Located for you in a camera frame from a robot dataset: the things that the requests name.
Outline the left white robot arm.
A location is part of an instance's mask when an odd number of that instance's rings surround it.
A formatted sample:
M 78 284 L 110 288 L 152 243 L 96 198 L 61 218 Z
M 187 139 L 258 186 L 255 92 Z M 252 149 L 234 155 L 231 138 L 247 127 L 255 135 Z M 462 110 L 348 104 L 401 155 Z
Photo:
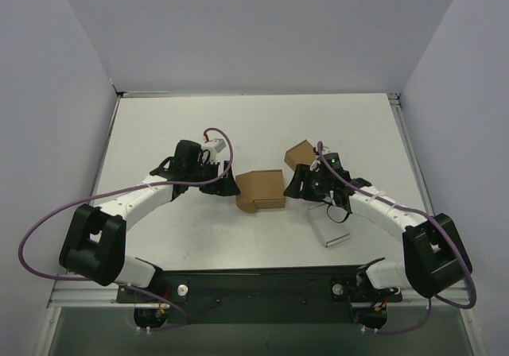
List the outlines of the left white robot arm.
M 217 160 L 230 147 L 229 141 L 219 138 L 203 144 L 181 140 L 174 154 L 150 171 L 136 188 L 96 207 L 87 203 L 79 206 L 60 251 L 60 265 L 102 286 L 131 284 L 145 301 L 158 299 L 163 291 L 163 282 L 156 277 L 158 268 L 127 255 L 127 232 L 190 187 L 207 195 L 237 196 L 240 190 L 231 161 Z

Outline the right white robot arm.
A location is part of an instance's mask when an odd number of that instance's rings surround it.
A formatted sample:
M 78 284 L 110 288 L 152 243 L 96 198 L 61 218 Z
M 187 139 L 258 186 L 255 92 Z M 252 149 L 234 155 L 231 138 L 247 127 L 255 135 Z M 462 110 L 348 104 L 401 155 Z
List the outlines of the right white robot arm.
M 402 245 L 402 261 L 381 259 L 366 265 L 364 276 L 376 290 L 412 288 L 433 298 L 459 281 L 472 281 L 472 263 L 449 216 L 430 216 L 396 203 L 369 181 L 352 178 L 337 153 L 322 155 L 313 165 L 299 164 L 284 195 L 339 207 Z

